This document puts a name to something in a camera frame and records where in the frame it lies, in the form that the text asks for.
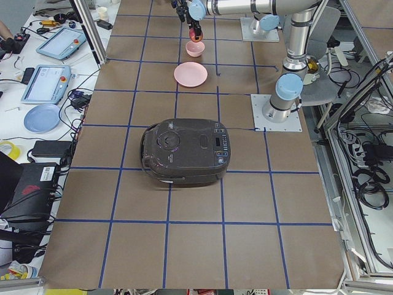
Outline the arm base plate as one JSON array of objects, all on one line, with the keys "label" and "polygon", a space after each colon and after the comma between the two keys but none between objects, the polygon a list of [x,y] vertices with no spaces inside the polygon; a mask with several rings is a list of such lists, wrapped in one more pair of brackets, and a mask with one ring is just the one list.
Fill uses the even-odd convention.
[{"label": "arm base plate", "polygon": [[265,15],[260,20],[255,17],[241,17],[243,41],[249,42],[279,42],[277,27],[278,15]]},{"label": "arm base plate", "polygon": [[289,110],[279,111],[270,104],[270,97],[271,95],[251,95],[254,129],[260,132],[302,132],[295,104]]}]

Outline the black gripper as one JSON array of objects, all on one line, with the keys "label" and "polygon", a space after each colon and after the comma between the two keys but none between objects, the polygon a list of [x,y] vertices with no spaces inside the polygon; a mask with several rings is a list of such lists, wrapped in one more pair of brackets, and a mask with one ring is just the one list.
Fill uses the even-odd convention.
[{"label": "black gripper", "polygon": [[190,39],[202,40],[203,32],[198,21],[192,20],[186,0],[171,0],[171,6],[176,11],[181,22],[191,22]]}]

